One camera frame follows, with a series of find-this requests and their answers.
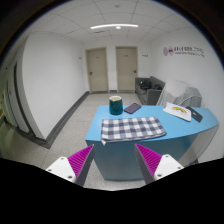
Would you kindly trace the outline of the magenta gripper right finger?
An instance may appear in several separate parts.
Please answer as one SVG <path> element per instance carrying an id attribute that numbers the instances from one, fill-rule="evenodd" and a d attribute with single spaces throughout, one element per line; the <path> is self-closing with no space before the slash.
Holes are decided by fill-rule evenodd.
<path id="1" fill-rule="evenodd" d="M 160 155 L 153 150 L 136 144 L 134 152 L 146 184 L 183 169 L 171 155 Z"/>

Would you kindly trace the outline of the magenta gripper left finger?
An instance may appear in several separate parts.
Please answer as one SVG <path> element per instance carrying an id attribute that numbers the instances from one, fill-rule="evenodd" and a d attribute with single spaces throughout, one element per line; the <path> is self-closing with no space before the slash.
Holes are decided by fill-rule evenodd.
<path id="1" fill-rule="evenodd" d="M 83 187 L 94 155 L 90 145 L 69 157 L 59 157 L 46 171 Z"/>

